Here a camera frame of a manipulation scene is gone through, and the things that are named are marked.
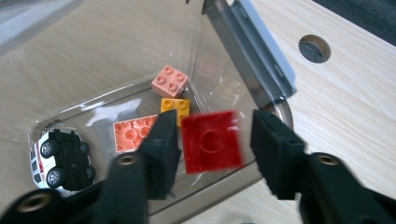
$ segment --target clear plastic tray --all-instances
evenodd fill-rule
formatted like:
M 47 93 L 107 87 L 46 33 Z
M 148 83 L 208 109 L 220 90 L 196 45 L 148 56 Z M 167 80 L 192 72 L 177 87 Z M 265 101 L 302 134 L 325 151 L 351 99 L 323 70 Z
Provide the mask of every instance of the clear plastic tray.
M 249 140 L 252 110 L 257 106 L 207 17 L 201 15 L 202 2 L 184 5 L 174 1 L 163 4 L 137 1 L 128 7 L 131 10 L 128 15 L 135 17 L 131 23 L 145 21 L 152 25 L 136 25 L 134 29 L 135 36 L 131 39 L 134 57 L 129 59 L 134 69 L 130 71 L 130 81 L 90 92 L 93 97 L 85 102 L 76 98 L 71 107 L 64 108 L 61 104 L 52 107 L 28 133 L 29 145 L 32 149 L 43 131 L 49 129 L 75 130 L 91 146 L 96 182 L 104 180 L 109 160 L 116 155 L 112 123 L 160 113 L 162 98 L 151 90 L 150 82 L 162 67 L 170 64 L 190 78 L 182 97 L 190 99 L 191 113 L 238 111 L 244 161 L 244 167 L 239 170 L 187 175 L 181 157 L 172 195 L 164 201 L 149 202 L 152 223 L 179 222 L 261 178 L 258 172 L 244 174 L 246 167 L 254 167 Z M 180 13 L 169 17 L 172 10 Z M 83 88 L 78 82 L 74 85 L 77 90 Z M 268 109 L 291 126 L 286 101 Z

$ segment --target lego stud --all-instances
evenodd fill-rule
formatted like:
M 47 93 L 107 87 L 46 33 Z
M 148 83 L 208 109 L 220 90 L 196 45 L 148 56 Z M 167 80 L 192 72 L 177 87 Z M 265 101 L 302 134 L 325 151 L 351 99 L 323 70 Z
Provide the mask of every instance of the lego stud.
M 173 73 L 173 68 L 171 66 L 166 66 L 163 71 L 165 72 L 165 74 L 171 75 Z
M 142 135 L 142 137 L 147 137 L 150 130 L 149 126 L 142 127 L 142 129 L 140 129 L 140 135 Z
M 338 160 L 334 157 L 331 156 L 326 156 L 326 155 L 319 155 L 317 156 L 318 161 L 320 161 L 323 164 L 326 165 L 337 165 Z
M 185 101 L 178 102 L 178 108 L 186 109 L 187 108 L 187 103 Z
M 175 91 L 177 89 L 177 84 L 176 83 L 171 83 L 168 86 L 169 91 Z
M 201 135 L 202 151 L 210 154 L 218 153 L 225 146 L 224 133 L 208 130 Z
M 184 75 L 183 74 L 181 74 L 181 73 L 177 73 L 177 75 L 176 75 L 176 79 L 177 79 L 177 81 L 182 81 L 182 80 L 184 80 Z
M 163 106 L 165 107 L 165 109 L 171 109 L 173 107 L 173 102 L 170 100 L 165 100 Z
M 165 78 L 164 77 L 157 77 L 157 82 L 159 84 L 163 84 L 165 82 Z
M 45 207 L 50 202 L 52 202 L 52 195 L 48 193 L 37 193 L 21 202 L 17 210 L 21 213 L 33 212 Z
M 178 116 L 178 120 L 183 120 L 184 118 L 186 118 L 185 115 L 179 115 L 179 116 Z
M 135 129 L 131 129 L 125 132 L 125 139 L 129 141 L 134 141 L 137 137 L 137 132 Z
M 117 160 L 119 165 L 131 165 L 137 162 L 137 157 L 135 156 L 123 156 Z

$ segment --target round hole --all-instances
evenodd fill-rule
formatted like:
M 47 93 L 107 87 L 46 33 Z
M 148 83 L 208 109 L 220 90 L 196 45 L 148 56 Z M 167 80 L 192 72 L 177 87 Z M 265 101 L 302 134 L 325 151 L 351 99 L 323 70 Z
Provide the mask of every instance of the round hole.
M 176 78 L 177 78 L 177 81 L 182 81 L 184 79 L 184 75 L 181 73 L 177 73 Z
M 165 71 L 165 74 L 170 75 L 173 72 L 173 68 L 171 66 L 166 66 L 164 71 Z
M 147 137 L 149 135 L 150 130 L 151 129 L 149 126 L 145 126 L 142 129 L 140 129 L 140 135 L 142 135 L 142 137 Z
M 326 165 L 337 165 L 338 164 L 338 160 L 331 156 L 320 155 L 320 156 L 317 156 L 317 158 L 321 163 L 326 164 Z
M 177 84 L 171 83 L 168 86 L 169 91 L 175 91 L 177 89 Z
M 33 212 L 38 209 L 45 207 L 52 201 L 52 195 L 48 193 L 38 193 L 32 195 L 23 201 L 17 208 L 18 211 L 22 213 Z
M 163 84 L 165 82 L 165 78 L 164 77 L 157 77 L 157 82 L 160 84 Z
M 137 133 L 136 130 L 131 129 L 125 132 L 125 139 L 129 140 L 129 141 L 134 141 L 137 137 Z
M 317 35 L 305 35 L 298 44 L 303 56 L 312 63 L 324 63 L 330 59 L 330 47 L 327 42 Z
M 187 103 L 185 101 L 178 102 L 178 108 L 186 109 L 187 108 Z
M 137 162 L 137 157 L 135 156 L 124 156 L 118 159 L 119 165 L 131 165 Z
M 171 108 L 173 107 L 173 102 L 170 101 L 170 100 L 165 100 L 163 106 L 164 106 L 166 109 L 171 109 Z
M 210 154 L 218 153 L 225 146 L 223 133 L 217 130 L 209 130 L 201 135 L 202 151 Z

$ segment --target orange lego brick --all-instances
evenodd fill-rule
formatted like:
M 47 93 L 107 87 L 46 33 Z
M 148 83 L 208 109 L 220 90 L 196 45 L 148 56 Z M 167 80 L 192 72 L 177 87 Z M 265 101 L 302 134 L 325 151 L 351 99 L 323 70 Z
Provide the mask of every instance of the orange lego brick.
M 190 100 L 162 98 L 161 113 L 171 109 L 177 110 L 177 127 L 180 127 L 180 121 L 190 114 Z
M 187 87 L 188 77 L 172 66 L 166 65 L 151 82 L 154 92 L 165 98 L 177 98 Z
M 149 135 L 158 115 L 130 119 L 113 123 L 116 152 L 122 153 L 139 148 L 143 139 Z

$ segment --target pink lego brick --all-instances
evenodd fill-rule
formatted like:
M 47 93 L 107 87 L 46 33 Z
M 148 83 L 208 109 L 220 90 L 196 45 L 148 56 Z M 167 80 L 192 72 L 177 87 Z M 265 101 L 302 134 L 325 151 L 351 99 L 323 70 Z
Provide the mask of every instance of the pink lego brick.
M 188 77 L 166 65 L 158 76 L 151 82 L 151 88 L 154 92 L 164 98 L 177 98 L 187 87 Z
M 149 135 L 157 117 L 157 115 L 153 115 L 113 123 L 116 152 L 122 153 L 138 149 L 143 139 Z

